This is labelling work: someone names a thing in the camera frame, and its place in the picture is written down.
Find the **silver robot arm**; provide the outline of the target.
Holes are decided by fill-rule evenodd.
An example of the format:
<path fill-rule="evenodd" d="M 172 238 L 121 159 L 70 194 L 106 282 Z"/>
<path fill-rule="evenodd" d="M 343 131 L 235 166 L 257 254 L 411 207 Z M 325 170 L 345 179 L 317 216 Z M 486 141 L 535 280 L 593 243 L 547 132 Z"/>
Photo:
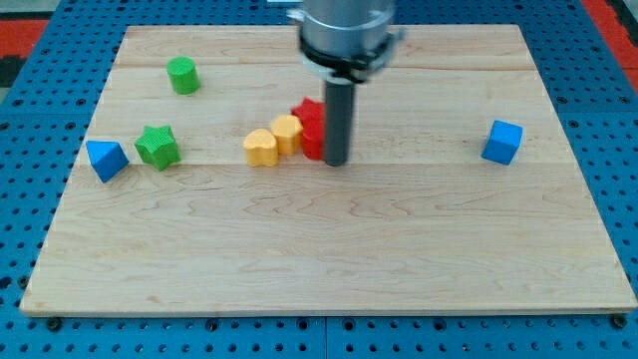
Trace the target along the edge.
<path fill-rule="evenodd" d="M 359 85 L 391 62 L 407 29 L 392 29 L 393 0 L 304 0 L 287 11 L 302 64 L 325 82 Z"/>

